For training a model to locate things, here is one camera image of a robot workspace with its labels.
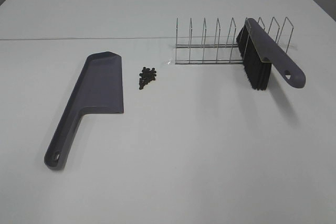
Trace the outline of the pile of coffee beans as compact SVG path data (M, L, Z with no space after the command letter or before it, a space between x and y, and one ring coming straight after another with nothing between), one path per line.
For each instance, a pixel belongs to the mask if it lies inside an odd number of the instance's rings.
M145 85L156 80L157 71L155 68L143 67L139 73L139 89L142 90Z

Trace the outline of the grey plastic dustpan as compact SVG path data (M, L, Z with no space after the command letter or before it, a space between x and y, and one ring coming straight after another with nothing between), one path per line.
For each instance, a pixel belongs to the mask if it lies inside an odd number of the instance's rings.
M46 150L45 165L64 169L83 116L123 112L121 56L110 51L88 56Z

